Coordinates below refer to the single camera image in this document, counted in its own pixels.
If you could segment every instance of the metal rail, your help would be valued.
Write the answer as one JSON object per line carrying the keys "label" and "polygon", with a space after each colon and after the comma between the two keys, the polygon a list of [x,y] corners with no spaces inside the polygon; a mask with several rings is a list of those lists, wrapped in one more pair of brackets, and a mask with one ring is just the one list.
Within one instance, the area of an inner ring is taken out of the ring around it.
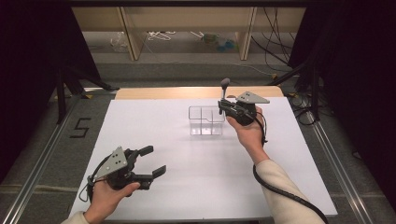
{"label": "metal rail", "polygon": [[[312,121],[314,120],[312,114],[307,113],[307,116]],[[326,132],[324,131],[320,121],[316,121],[313,125],[315,134],[325,152],[327,159],[332,166],[335,176],[343,189],[349,204],[355,213],[356,219],[360,224],[372,224],[374,223],[370,217],[370,214],[366,208],[364,201],[361,199],[358,191],[353,185],[352,181],[347,174],[344,165],[341,163],[340,159],[335,152],[330,139],[328,138]]]}
{"label": "metal rail", "polygon": [[41,175],[44,172],[45,167],[47,166],[51,155],[56,148],[60,137],[62,136],[62,132],[64,130],[65,125],[70,117],[70,114],[73,112],[77,102],[79,101],[80,96],[74,95],[72,96],[70,106],[68,112],[64,116],[64,119],[61,123],[57,124],[47,145],[45,146],[43,152],[41,153],[39,159],[37,160],[35,167],[32,172],[29,174],[29,177],[23,184],[21,191],[18,193],[17,198],[14,203],[10,206],[6,218],[3,221],[3,224],[15,224],[18,223],[23,210],[25,209],[29,199],[31,198],[33,191],[35,190],[35,186],[38,183]]}

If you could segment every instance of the printed number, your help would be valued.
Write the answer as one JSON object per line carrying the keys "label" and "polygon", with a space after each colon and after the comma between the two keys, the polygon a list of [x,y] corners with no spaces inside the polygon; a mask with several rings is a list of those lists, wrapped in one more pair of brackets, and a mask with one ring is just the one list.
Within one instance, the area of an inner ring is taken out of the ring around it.
{"label": "printed number", "polygon": [[70,138],[85,138],[85,134],[87,134],[87,131],[88,131],[90,128],[79,127],[79,123],[80,123],[82,120],[91,120],[91,118],[80,118],[80,119],[78,119],[78,121],[77,121],[75,130],[84,130],[84,134],[83,134],[83,135],[71,135]]}

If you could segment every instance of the clear plastic box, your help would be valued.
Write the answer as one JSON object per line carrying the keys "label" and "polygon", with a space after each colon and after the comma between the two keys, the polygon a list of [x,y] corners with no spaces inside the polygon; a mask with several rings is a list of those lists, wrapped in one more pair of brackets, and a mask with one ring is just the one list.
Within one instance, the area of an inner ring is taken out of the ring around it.
{"label": "clear plastic box", "polygon": [[224,113],[219,113],[219,108],[212,105],[190,106],[190,133],[192,135],[222,134]]}

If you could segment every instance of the human hand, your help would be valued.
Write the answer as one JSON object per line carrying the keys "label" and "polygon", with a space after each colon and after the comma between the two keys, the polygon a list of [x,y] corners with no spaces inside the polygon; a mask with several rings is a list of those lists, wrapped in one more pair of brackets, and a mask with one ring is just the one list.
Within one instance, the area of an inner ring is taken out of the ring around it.
{"label": "human hand", "polygon": [[95,183],[90,207],[84,217],[90,224],[101,223],[110,216],[117,208],[119,202],[126,196],[131,195],[140,184],[135,182],[123,189],[112,189],[105,180]]}
{"label": "human hand", "polygon": [[[258,121],[263,124],[262,109],[256,106],[256,111]],[[236,119],[229,116],[227,116],[227,121],[235,128],[239,142],[247,150],[255,164],[269,160],[268,155],[262,148],[262,127],[256,121],[247,126],[242,126]]]}

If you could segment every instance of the white table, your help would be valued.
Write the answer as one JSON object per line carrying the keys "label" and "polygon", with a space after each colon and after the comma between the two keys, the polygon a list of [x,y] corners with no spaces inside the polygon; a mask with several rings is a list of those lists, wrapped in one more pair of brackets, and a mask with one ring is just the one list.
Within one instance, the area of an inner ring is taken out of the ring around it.
{"label": "white table", "polygon": [[[268,130],[265,148],[308,199],[325,215],[337,212],[319,175],[304,137],[285,97],[266,97],[263,108]],[[118,146],[154,152],[138,158],[134,171],[151,174],[166,165],[150,190],[138,190],[122,200],[108,220],[186,222],[252,220],[269,217],[252,161],[226,122],[222,135],[190,135],[191,105],[217,105],[219,98],[114,100],[99,133],[80,192],[99,162]],[[71,215],[89,203],[78,196]]]}

